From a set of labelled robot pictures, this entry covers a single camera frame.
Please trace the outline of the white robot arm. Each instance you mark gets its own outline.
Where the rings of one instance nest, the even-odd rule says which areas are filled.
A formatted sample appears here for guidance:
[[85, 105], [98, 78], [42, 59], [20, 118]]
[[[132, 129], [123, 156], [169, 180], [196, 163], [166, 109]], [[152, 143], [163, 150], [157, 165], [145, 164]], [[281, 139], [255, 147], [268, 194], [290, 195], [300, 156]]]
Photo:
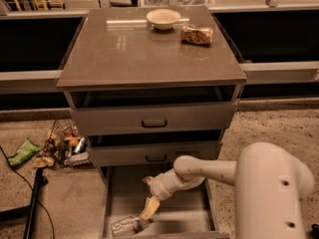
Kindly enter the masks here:
[[203, 160], [183, 155], [156, 177], [141, 218], [150, 219], [175, 192], [212, 179], [235, 187], [236, 239], [306, 239], [300, 201], [313, 192], [310, 168], [284, 148], [256, 142], [237, 161]]

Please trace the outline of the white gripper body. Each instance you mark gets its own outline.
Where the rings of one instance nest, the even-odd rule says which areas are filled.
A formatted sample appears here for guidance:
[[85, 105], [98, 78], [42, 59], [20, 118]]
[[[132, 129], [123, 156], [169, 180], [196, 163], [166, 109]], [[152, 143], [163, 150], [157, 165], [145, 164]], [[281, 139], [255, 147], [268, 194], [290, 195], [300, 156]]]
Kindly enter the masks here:
[[151, 195], [160, 201], [172, 197], [177, 191], [189, 190], [198, 187], [204, 182], [202, 176], [193, 176], [190, 180], [184, 179], [175, 173], [173, 169], [161, 173], [156, 177], [149, 177]]

